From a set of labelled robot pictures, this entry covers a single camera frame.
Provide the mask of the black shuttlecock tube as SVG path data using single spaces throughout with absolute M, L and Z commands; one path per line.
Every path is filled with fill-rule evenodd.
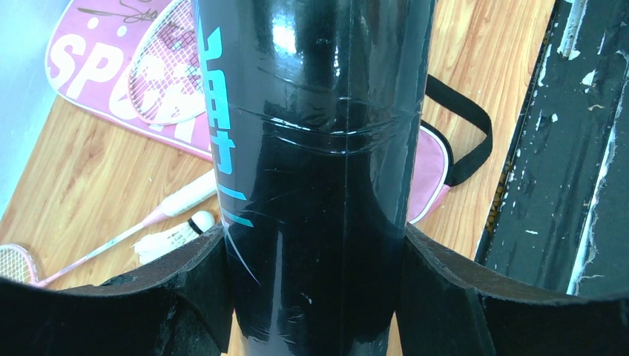
M 384 355 L 433 1 L 194 1 L 246 355 Z

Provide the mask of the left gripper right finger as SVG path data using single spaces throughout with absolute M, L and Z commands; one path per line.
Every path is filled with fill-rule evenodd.
M 577 297 L 484 267 L 413 225 L 396 317 L 405 355 L 626 355 L 628 294 Z

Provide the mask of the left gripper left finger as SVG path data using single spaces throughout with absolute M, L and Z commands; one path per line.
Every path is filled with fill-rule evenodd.
M 1 280 L 3 355 L 221 355 L 231 322 L 219 226 L 99 286 Z

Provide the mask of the pink racket far left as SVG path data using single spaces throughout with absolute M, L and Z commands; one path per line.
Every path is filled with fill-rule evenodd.
M 36 287 L 45 287 L 54 280 L 60 278 L 69 271 L 95 256 L 107 251 L 109 248 L 132 236 L 138 231 L 159 223 L 163 220 L 177 217 L 191 210 L 200 203 L 206 201 L 217 192 L 217 179 L 214 169 L 204 173 L 193 182 L 188 183 L 178 191 L 166 197 L 148 216 L 141 222 L 123 231 L 112 240 L 107 241 L 95 250 L 79 258 L 69 266 L 51 276 L 40 280 L 36 269 L 36 263 L 32 254 L 24 247 L 15 243 L 1 245 L 1 277 L 18 283 L 24 283 Z

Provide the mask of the pink racket on bag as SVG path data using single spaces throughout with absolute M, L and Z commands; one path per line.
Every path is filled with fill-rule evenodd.
M 205 111 L 190 1 L 171 1 L 141 38 L 128 71 L 128 98 L 149 125 L 175 125 Z

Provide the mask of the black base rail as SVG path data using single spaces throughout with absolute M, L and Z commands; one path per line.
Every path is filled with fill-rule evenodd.
M 475 259 L 583 297 L 628 290 L 628 3 L 558 1 Z

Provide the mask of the white shuttlecock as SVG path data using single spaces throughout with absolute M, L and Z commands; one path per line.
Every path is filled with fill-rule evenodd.
M 212 213 L 198 211 L 186 222 L 166 231 L 145 235 L 133 244 L 134 252 L 141 265 L 148 264 L 195 240 L 214 225 L 215 219 Z

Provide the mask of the pink racket bag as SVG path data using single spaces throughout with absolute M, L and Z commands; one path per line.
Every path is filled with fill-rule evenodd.
M 203 159 L 211 158 L 205 111 L 175 125 L 149 125 L 128 98 L 131 59 L 146 30 L 171 1 L 72 1 L 47 47 L 51 87 L 64 99 L 113 123 Z M 484 133 L 483 141 L 454 159 L 447 139 L 429 123 L 420 128 L 407 218 L 417 223 L 447 192 L 468 180 L 493 150 L 493 126 L 476 103 L 429 77 L 427 96 Z

